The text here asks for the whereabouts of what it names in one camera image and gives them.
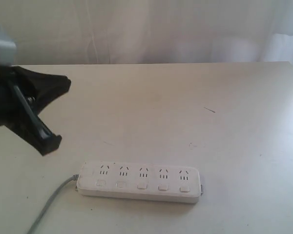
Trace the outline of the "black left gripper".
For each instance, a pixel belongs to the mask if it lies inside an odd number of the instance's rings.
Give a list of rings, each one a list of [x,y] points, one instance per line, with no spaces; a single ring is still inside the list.
[[[0,126],[13,131],[42,156],[60,146],[54,134],[37,116],[71,86],[67,76],[42,74],[20,66],[0,67]]]

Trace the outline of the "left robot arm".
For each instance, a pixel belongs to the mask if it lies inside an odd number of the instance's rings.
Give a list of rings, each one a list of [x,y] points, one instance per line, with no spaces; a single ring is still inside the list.
[[[38,115],[69,91],[71,80],[15,66],[16,50],[14,41],[0,28],[0,126],[6,126],[44,156],[59,148],[62,137]]]

